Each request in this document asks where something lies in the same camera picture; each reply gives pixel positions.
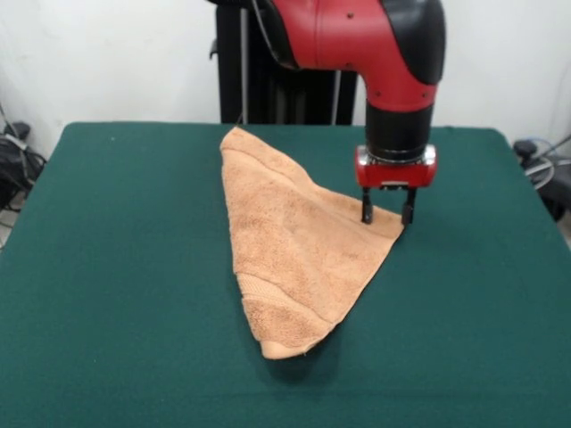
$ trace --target green felt surface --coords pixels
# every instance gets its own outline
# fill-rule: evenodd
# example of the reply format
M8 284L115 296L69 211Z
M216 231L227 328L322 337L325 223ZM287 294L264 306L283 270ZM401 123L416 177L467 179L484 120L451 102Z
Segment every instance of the green felt surface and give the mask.
M360 195L362 128L249 129ZM325 343L276 362L232 274L228 130L67 127L0 256L0 427L571 426L571 257L500 134L433 132L413 227Z

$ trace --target folded towel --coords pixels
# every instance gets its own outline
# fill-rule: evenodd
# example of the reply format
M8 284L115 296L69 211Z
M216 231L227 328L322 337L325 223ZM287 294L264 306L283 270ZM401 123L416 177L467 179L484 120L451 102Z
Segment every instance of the folded towel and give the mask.
M234 272L265 358L303 354L339 324L402 231L401 217L311 181L305 170L234 128L220 147Z

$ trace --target table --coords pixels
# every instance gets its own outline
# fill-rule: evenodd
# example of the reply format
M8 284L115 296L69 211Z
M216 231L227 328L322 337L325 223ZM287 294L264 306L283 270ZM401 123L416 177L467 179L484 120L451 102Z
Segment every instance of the table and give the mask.
M362 128L248 129L359 197ZM345 322L267 361L232 273L228 131L65 129L0 258L0 426L569 426L571 257L501 134L435 129L434 185Z

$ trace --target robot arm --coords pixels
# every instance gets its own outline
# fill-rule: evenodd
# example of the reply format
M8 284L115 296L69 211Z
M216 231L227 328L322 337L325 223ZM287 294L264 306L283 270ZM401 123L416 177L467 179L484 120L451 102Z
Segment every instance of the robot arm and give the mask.
M367 87L366 146L355 168L363 221L369 189L404 188L403 223L419 187L436 172L428 145L443 74L445 23L440 0L217 0L249 5L275 59L290 69L355 70Z

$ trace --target white wall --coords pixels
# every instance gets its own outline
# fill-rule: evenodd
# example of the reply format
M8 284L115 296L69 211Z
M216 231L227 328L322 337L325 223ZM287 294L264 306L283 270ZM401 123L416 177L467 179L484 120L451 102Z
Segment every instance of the white wall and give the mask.
M571 2L443 0L436 125L571 130ZM219 120L214 6L204 0L0 0L0 99L49 153L74 120ZM359 93L356 123L364 122Z
M52 151L75 120L217 121L203 0L0 0L0 100Z

